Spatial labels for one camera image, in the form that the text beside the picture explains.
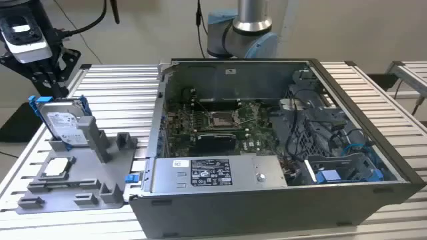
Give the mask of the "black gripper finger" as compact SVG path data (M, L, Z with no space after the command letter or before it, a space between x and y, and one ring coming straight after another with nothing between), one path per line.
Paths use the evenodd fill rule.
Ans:
M39 94L51 94L47 75L35 63L23 64L11 53L6 53L0 56L0 64L31 81Z
M78 61L82 57L82 52L66 47L60 47L59 51L54 52L51 66L51 88L55 98L64 98L70 91L67 89L67 81L72 75Z

